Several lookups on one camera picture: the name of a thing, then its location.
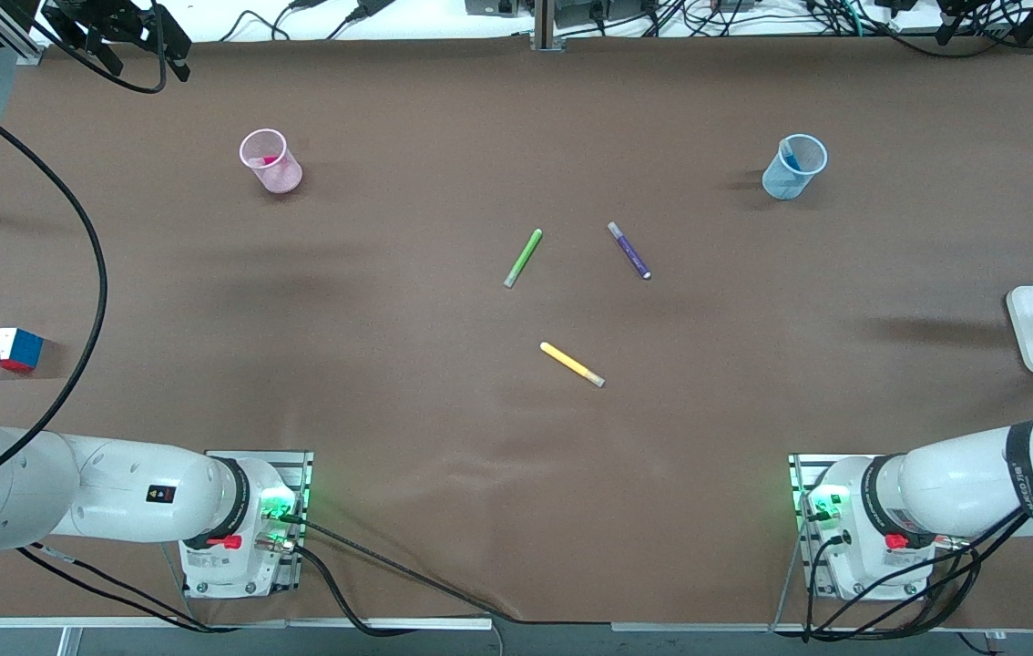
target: gray floor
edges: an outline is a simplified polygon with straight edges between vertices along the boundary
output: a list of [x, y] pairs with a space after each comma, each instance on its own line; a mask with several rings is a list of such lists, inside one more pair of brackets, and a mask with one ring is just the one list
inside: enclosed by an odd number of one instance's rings
[[[13, 56], [0, 51], [0, 117], [13, 80]], [[28, 165], [28, 175], [38, 175]], [[893, 656], [961, 656], [969, 651], [951, 634], [933, 632], [891, 644], [803, 645], [797, 639], [743, 632], [615, 632], [608, 626], [516, 626], [500, 624], [508, 656], [575, 653], [593, 656], [700, 655], [754, 656], [863, 653]], [[972, 635], [976, 644], [982, 636]], [[56, 652], [58, 629], [0, 629], [0, 656], [46, 656]], [[1006, 652], [1033, 656], [1033, 635], [1011, 634]], [[80, 644], [84, 656], [268, 656], [273, 653], [338, 653], [366, 655], [483, 655], [500, 656], [497, 635], [491, 631], [421, 631], [395, 638], [367, 638], [353, 629], [249, 629], [220, 636], [187, 634], [178, 629], [88, 629]]]

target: purple marker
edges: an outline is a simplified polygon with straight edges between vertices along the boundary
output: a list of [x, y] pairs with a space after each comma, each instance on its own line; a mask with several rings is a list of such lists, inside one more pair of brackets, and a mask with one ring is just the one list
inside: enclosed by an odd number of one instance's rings
[[650, 280], [651, 270], [646, 269], [643, 258], [637, 257], [637, 251], [634, 250], [633, 246], [629, 245], [629, 240], [626, 240], [626, 237], [622, 235], [621, 229], [618, 228], [618, 224], [615, 221], [609, 221], [609, 225], [606, 225], [606, 227], [609, 228], [609, 236], [613, 236], [618, 241], [618, 245], [621, 246], [621, 252], [626, 253], [626, 257], [629, 258], [634, 269], [637, 270], [637, 274], [641, 275], [643, 280]]

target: brown table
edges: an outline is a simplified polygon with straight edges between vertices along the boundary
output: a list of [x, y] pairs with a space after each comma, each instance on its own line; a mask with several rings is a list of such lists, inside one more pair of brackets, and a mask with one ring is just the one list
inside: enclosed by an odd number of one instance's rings
[[[312, 518], [522, 619], [766, 623], [795, 535], [788, 452], [1033, 416], [1001, 303], [1033, 280], [1033, 56], [278, 42], [198, 45], [190, 64], [158, 96], [59, 59], [19, 73], [4, 124], [83, 199], [112, 278], [58, 431], [313, 449]], [[304, 165], [287, 197], [237, 161], [261, 126]], [[759, 174], [797, 130], [828, 169], [778, 204]], [[0, 324], [63, 352], [0, 383], [0, 424], [58, 391], [91, 261], [61, 195], [0, 145]], [[176, 599], [155, 544], [54, 541]], [[363, 615], [471, 612], [321, 553]], [[337, 615], [306, 576], [199, 612]], [[0, 553], [0, 615], [124, 613]], [[1033, 628], [1033, 539], [1001, 550], [958, 622]]]

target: plastic cup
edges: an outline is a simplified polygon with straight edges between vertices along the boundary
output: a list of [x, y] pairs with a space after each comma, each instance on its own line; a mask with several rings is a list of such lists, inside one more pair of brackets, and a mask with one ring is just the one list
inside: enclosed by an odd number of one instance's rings
[[763, 190], [773, 198], [791, 200], [827, 164], [828, 151], [819, 138], [808, 134], [784, 136], [774, 160], [763, 171]]
[[302, 166], [287, 149], [286, 137], [276, 129], [254, 129], [243, 138], [238, 154], [273, 194], [284, 194], [302, 182]]

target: pink cup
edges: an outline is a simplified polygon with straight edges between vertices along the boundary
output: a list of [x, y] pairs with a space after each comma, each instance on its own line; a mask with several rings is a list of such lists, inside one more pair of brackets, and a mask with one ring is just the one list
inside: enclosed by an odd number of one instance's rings
[[276, 129], [254, 129], [243, 138], [238, 154], [273, 194], [284, 194], [302, 182], [302, 166], [287, 149], [286, 137]]

